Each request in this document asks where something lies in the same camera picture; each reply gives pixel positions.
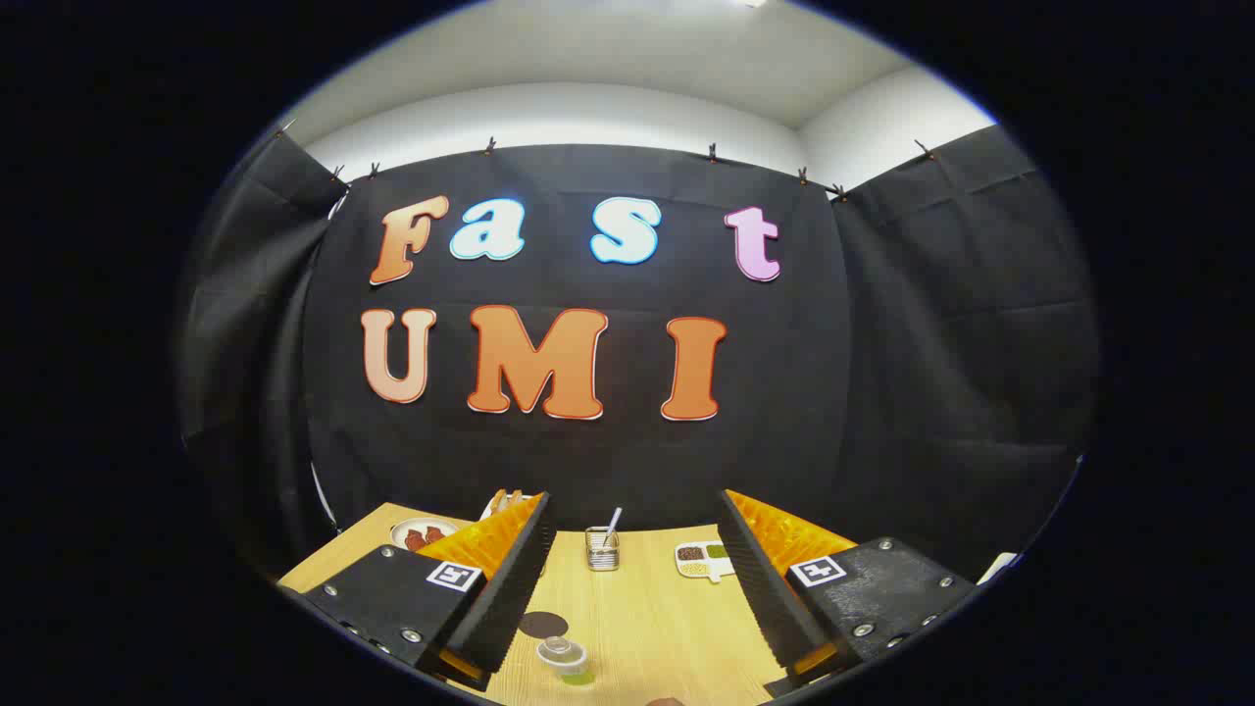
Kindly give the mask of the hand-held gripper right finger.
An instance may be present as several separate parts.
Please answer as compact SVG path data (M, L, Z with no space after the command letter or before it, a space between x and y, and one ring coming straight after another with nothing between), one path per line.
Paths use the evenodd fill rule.
M793 686L887 656L976 589L897 537L850 540L730 488L719 500L730 566Z

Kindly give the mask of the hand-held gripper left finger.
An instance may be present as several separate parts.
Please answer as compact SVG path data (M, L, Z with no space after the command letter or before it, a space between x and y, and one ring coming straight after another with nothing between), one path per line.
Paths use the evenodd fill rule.
M302 603L409 668L483 691L515 642L553 535L550 495L538 492L425 545L376 545L302 589Z

